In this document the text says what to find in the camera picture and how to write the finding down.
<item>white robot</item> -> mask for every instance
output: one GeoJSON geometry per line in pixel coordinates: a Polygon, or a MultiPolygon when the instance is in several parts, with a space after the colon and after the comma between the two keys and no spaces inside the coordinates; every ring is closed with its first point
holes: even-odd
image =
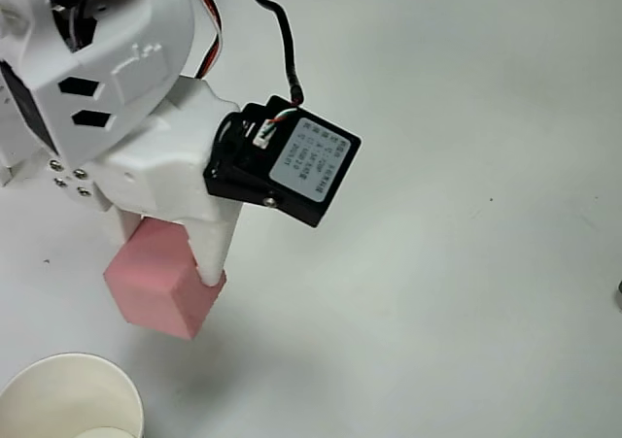
{"type": "Polygon", "coordinates": [[[219,99],[202,79],[221,49],[221,17],[214,0],[202,1],[217,38],[196,77],[186,78],[190,0],[0,0],[0,183],[44,149],[51,181],[101,211],[123,246],[107,280],[125,318],[190,338],[222,288],[242,203],[316,226],[361,144],[301,108],[292,32],[269,0],[257,1],[281,25],[291,99],[242,112],[219,99]],[[150,240],[175,241],[171,232],[186,236],[179,255],[191,256],[195,274],[168,275],[175,264],[162,256],[176,251],[150,240]],[[175,299],[170,317],[149,299],[155,289],[126,281],[140,274],[151,275],[144,285],[154,274],[175,280],[161,282],[175,299]],[[180,294],[206,302],[184,315],[180,294]]]}

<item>table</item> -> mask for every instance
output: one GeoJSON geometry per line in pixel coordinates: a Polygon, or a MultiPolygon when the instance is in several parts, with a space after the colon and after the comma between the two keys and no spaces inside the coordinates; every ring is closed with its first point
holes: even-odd
{"type": "MultiPolygon", "coordinates": [[[[187,343],[123,322],[96,213],[2,189],[0,384],[101,354],[149,438],[618,436],[622,2],[279,1],[307,109],[364,140],[321,228],[247,207],[187,343]]],[[[213,88],[287,94],[273,16],[218,2],[213,88]]]]}

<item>white paper cup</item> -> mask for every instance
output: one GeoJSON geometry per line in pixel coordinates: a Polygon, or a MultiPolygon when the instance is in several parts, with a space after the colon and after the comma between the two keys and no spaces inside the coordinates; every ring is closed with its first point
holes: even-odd
{"type": "Polygon", "coordinates": [[[2,438],[143,438],[144,428],[136,386],[95,355],[46,358],[0,393],[2,438]]]}

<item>metal screw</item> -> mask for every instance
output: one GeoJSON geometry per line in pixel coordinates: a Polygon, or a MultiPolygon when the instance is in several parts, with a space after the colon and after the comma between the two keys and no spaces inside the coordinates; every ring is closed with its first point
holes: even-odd
{"type": "Polygon", "coordinates": [[[50,161],[50,169],[52,169],[53,171],[57,173],[60,173],[61,171],[65,170],[65,168],[62,167],[62,164],[60,164],[60,161],[56,161],[55,159],[50,161]]]}
{"type": "Polygon", "coordinates": [[[84,169],[77,169],[74,171],[74,176],[80,181],[86,181],[88,179],[88,173],[84,169]]]}
{"type": "Polygon", "coordinates": [[[272,197],[267,197],[263,199],[263,205],[267,208],[279,208],[279,202],[276,201],[276,199],[272,198],[272,197]]]}

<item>pink foam cube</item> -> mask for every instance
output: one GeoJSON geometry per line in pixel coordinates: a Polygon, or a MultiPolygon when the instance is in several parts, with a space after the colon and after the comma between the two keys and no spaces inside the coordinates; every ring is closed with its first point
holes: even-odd
{"type": "Polygon", "coordinates": [[[184,339],[198,334],[226,282],[201,283],[186,229],[158,219],[143,220],[104,278],[128,322],[184,339]]]}

